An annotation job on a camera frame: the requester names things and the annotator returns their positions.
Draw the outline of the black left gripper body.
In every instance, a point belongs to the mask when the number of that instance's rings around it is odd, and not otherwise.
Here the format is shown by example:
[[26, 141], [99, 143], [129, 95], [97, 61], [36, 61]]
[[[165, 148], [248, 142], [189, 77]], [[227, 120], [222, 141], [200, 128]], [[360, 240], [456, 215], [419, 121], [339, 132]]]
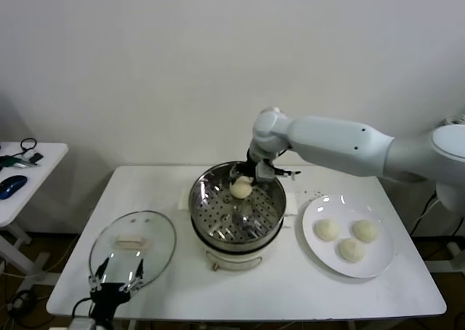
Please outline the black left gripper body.
[[125, 283], [103, 283], [90, 292], [91, 300], [96, 304], [122, 305], [131, 299]]

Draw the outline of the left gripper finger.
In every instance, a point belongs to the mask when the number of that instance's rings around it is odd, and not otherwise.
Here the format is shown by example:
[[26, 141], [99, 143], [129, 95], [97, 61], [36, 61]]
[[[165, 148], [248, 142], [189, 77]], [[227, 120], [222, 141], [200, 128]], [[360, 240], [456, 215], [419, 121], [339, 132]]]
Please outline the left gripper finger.
[[105, 274], [106, 267], [109, 263], [109, 257], [107, 257], [102, 264], [100, 264], [95, 273], [92, 273], [89, 278], [89, 286], [91, 291], [98, 291], [101, 289], [103, 276]]
[[126, 294], [136, 294], [144, 286], [143, 275], [144, 259], [141, 259], [137, 269], [130, 273], [128, 282], [121, 287], [121, 291]]

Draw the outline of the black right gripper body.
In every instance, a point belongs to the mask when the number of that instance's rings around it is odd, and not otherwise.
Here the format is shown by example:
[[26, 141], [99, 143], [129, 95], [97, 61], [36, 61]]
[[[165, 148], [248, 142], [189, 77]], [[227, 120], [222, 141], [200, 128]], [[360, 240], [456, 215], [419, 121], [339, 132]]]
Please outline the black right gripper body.
[[246, 154], [246, 176], [257, 176], [261, 170], [262, 150], [250, 147]]

